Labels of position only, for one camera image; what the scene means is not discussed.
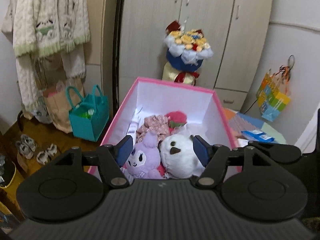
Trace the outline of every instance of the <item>red plush toy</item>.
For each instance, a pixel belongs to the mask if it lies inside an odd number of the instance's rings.
[[[169,132],[171,133],[175,127],[185,125],[187,123],[187,116],[181,111],[174,111],[165,115],[169,120]]]

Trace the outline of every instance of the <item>wooden floor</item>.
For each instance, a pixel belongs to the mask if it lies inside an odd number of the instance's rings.
[[[66,134],[60,130],[57,130],[53,124],[43,124],[38,122],[35,118],[28,120],[24,117],[20,118],[23,125],[22,132],[19,130],[18,124],[15,123],[9,130],[4,134],[4,137],[9,140],[12,150],[14,153],[17,152],[16,147],[14,146],[15,141],[20,140],[20,135],[22,133],[27,134],[33,138],[36,143],[38,143],[40,150],[45,150],[45,145],[50,145],[54,143],[57,145],[61,153],[70,149],[73,146],[78,146],[82,151],[95,150],[98,147],[103,139],[104,134],[109,126],[107,123],[104,131],[102,132],[99,140],[97,142],[90,142],[80,138],[76,138],[72,133]],[[36,161],[34,156],[31,160],[24,158],[24,161],[28,165],[27,174],[22,174],[24,177],[27,177],[37,171],[42,166]]]

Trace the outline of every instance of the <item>white plush toy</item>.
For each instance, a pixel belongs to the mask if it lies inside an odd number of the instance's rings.
[[[180,134],[174,134],[159,142],[160,156],[167,172],[178,179],[199,176],[204,167],[193,151],[192,140]]]

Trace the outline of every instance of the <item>red ribbon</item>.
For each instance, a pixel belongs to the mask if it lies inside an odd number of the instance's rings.
[[[191,76],[193,76],[195,79],[197,79],[200,76],[200,74],[198,72],[181,72],[178,74],[178,76],[176,77],[176,79],[174,81],[177,83],[183,83],[184,78],[187,73],[190,74]]]

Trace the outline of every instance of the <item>wardrobe door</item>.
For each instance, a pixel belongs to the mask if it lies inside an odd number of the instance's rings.
[[[119,101],[138,76],[161,79],[167,62],[165,29],[179,20],[181,0],[124,0],[120,60]]]
[[[197,86],[212,89],[226,44],[234,0],[182,0],[180,22],[188,18],[186,30],[202,29],[214,55],[204,60]]]
[[[267,34],[272,0],[235,0],[216,88],[248,92]]]

